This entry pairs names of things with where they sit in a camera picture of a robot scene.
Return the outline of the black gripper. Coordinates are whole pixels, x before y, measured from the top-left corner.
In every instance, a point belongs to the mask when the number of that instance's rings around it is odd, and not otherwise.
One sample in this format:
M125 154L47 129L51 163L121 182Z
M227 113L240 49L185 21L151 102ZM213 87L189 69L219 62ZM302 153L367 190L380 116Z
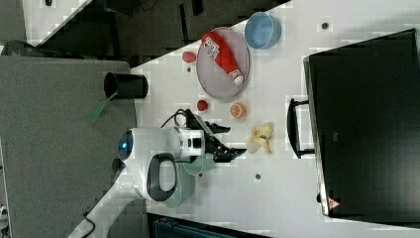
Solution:
M215 137L215 134L229 133L230 127L204 121L200 116L193 114L191 110L185 110L184 113L187 128L204 132L205 153L211 154L215 163L230 163L247 151L246 149L227 148Z

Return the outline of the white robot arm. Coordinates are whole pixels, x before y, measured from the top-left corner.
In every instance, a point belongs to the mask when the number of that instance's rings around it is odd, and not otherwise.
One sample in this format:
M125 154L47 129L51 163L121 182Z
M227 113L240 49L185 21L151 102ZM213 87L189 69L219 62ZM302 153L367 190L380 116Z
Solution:
M123 167L106 193L67 238L106 238L126 206L136 199L165 202L181 185L179 167L210 157L230 163L245 151L229 148L216 136L228 127L203 120L189 109L179 109L185 126L139 127L125 132L119 142Z

